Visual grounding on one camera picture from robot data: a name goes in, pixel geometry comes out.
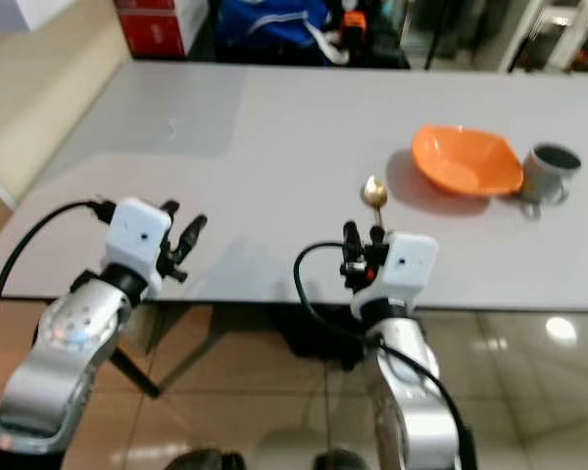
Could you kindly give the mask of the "orange and black device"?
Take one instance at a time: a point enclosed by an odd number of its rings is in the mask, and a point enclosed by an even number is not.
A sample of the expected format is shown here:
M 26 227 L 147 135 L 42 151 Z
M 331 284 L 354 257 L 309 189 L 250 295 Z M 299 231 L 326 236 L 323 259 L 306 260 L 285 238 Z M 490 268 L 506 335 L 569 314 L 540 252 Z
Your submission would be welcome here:
M 349 53 L 361 53 L 368 37 L 368 18 L 363 10 L 344 10 L 340 18 L 339 44 Z

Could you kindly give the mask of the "grey mug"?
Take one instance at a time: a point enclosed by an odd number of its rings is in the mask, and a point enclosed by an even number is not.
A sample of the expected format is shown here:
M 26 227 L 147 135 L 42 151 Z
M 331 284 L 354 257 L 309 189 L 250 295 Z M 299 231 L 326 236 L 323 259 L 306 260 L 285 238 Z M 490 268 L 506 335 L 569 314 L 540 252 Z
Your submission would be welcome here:
M 537 143 L 522 163 L 523 182 L 516 193 L 522 213 L 537 219 L 542 207 L 562 205 L 570 194 L 568 181 L 581 167 L 580 157 L 566 145 Z

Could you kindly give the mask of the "gold metal spoon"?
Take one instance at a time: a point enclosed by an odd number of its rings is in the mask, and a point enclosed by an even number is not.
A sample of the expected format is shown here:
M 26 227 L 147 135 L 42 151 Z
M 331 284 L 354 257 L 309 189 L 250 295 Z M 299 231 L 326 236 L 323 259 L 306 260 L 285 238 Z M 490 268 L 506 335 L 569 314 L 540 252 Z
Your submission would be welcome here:
M 369 206 L 374 215 L 374 227 L 385 228 L 383 208 L 389 201 L 389 192 L 382 179 L 372 175 L 362 185 L 360 191 L 361 200 Z

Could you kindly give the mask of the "white framed glass door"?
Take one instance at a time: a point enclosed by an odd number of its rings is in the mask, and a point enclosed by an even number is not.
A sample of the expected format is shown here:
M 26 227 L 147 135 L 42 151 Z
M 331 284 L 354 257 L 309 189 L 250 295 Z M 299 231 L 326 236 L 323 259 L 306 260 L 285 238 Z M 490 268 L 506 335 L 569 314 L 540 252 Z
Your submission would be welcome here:
M 522 0 L 496 71 L 588 75 L 588 0 Z

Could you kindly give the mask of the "dark robot foot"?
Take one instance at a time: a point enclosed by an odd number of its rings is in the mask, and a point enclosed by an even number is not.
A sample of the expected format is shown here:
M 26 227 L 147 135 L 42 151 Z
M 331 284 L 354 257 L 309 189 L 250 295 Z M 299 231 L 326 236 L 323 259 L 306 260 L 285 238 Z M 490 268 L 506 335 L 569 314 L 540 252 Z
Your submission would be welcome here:
M 205 446 L 174 457 L 163 470 L 248 470 L 248 466 L 240 453 Z
M 359 453 L 336 447 L 318 453 L 314 457 L 312 470 L 369 470 L 369 467 Z

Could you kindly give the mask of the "orange plastic bowl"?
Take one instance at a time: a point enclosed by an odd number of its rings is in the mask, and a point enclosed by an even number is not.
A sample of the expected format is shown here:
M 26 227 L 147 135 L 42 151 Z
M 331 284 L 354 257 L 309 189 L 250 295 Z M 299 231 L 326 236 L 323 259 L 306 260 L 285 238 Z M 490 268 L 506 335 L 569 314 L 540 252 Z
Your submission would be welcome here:
M 411 142 L 416 171 L 442 191 L 491 198 L 513 194 L 525 175 L 509 139 L 495 131 L 425 125 Z

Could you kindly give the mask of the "blue bag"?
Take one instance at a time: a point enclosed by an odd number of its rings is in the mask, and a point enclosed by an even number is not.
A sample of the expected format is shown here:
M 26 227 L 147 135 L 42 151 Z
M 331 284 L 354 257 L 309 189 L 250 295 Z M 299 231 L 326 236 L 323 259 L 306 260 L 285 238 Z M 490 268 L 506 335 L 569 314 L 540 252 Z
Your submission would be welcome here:
M 330 19 L 325 0 L 220 0 L 215 43 L 227 48 L 313 48 Z

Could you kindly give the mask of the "red and white box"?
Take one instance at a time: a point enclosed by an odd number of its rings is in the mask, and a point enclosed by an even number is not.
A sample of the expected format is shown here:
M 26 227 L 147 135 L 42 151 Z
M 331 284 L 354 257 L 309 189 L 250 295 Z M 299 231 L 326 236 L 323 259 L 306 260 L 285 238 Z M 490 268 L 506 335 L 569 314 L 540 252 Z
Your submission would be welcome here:
M 186 60 L 210 0 L 112 0 L 134 60 Z

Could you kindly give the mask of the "dark robot right foot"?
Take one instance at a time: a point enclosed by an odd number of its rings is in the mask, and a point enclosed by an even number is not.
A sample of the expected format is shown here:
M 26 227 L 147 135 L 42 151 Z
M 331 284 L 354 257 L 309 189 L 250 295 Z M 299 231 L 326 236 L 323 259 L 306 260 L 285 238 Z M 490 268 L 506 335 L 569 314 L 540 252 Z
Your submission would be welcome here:
M 369 467 L 359 453 L 336 447 L 318 453 L 314 457 L 312 470 L 369 470 Z

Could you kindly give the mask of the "black table frame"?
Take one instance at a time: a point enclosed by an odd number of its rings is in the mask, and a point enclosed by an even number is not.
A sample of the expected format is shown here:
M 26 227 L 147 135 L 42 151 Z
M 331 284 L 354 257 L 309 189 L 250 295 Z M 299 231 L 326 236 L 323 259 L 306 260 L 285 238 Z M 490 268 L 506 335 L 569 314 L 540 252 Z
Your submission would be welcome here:
M 325 364 L 353 370 L 360 346 L 337 331 L 357 332 L 360 323 L 343 305 L 323 305 L 320 313 L 313 319 L 298 305 L 246 302 L 139 307 L 103 367 L 150 399 L 280 388 Z

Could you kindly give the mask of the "white cabinet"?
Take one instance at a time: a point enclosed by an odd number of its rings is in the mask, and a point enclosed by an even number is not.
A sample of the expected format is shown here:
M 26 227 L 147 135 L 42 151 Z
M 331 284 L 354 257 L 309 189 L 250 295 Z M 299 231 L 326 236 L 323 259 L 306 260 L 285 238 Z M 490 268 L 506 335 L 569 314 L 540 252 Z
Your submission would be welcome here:
M 0 0 L 0 34 L 28 34 L 66 23 L 119 28 L 112 0 Z

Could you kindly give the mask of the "dark robot left foot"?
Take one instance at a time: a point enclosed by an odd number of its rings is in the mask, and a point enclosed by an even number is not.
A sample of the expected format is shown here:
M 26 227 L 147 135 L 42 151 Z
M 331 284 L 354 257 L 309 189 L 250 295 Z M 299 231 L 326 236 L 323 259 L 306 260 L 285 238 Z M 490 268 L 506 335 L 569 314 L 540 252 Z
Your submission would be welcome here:
M 248 470 L 248 466 L 240 453 L 205 446 L 174 457 L 163 470 Z

